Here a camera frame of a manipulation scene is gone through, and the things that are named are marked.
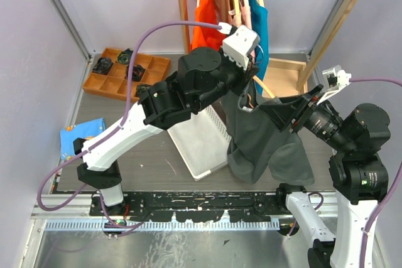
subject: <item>white wall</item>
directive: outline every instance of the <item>white wall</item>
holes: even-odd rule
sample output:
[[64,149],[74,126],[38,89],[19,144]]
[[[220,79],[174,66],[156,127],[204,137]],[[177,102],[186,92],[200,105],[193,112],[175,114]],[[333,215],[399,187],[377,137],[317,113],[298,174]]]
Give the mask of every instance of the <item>white wall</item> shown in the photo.
[[[271,53],[308,51],[335,0],[264,0],[269,10]],[[126,48],[148,28],[180,19],[177,0],[62,0],[89,49]],[[187,0],[189,19],[195,0]],[[182,52],[179,28],[149,37],[145,52]]]
[[[359,0],[338,32],[320,68],[340,64],[354,77],[402,80],[402,0]],[[390,83],[353,83],[334,97],[335,108],[348,114],[356,105],[372,102],[390,116],[391,139],[380,152],[390,182],[402,161],[402,88]],[[378,230],[391,267],[402,267],[402,186],[379,217]]]
[[85,58],[49,0],[0,0],[0,267],[16,267]]

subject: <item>reflective metal surface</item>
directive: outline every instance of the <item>reflective metal surface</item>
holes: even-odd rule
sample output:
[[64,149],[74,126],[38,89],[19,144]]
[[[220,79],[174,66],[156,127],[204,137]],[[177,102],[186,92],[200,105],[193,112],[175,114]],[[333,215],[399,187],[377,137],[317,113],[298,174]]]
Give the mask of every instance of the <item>reflective metal surface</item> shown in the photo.
[[[325,223],[335,231],[336,219]],[[35,267],[304,268],[308,262],[301,232],[288,239],[275,231],[156,231],[108,240],[100,232],[46,231]]]

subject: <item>gray cloth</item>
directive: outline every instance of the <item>gray cloth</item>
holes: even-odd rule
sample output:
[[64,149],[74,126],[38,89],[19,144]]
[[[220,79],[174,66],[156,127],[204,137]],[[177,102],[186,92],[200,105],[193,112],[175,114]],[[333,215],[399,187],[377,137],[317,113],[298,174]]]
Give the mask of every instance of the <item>gray cloth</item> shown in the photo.
[[[272,102],[256,93],[254,84],[247,89],[256,104]],[[240,107],[248,102],[247,94]],[[232,172],[248,183],[255,183],[267,166],[272,177],[290,185],[311,185],[314,175],[302,140],[289,131],[279,132],[269,117],[256,107],[244,112],[239,97],[229,92],[220,102],[226,113],[227,132],[232,137],[227,162]]]

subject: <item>gray tabletop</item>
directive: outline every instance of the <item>gray tabletop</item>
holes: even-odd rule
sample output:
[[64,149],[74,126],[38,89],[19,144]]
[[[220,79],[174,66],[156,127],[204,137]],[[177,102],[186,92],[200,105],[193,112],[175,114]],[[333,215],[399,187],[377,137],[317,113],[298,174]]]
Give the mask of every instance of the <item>gray tabletop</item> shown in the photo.
[[[103,117],[106,126],[113,124],[124,112],[124,102],[84,94],[76,124]],[[308,190],[334,190],[328,172],[332,150],[307,130],[300,131],[315,175],[315,184]],[[194,181],[169,134],[163,131],[118,159],[125,191],[274,191],[279,182],[265,171],[260,180],[250,185],[237,179],[228,166]],[[75,190],[81,184],[73,163],[63,169],[58,190]]]

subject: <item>blue shirt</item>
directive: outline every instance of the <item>blue shirt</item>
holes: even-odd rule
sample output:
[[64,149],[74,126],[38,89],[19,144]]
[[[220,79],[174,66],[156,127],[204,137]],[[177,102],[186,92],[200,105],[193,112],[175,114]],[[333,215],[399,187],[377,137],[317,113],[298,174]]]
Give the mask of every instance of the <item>blue shirt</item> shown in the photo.
[[[266,68],[269,63],[269,50],[268,50],[268,10],[263,6],[260,6],[257,0],[249,0],[251,10],[251,24],[253,31],[255,31],[259,38],[260,47],[256,47],[256,65],[259,68],[257,77],[260,80],[264,80]],[[263,94],[263,88],[256,83],[257,92]]]

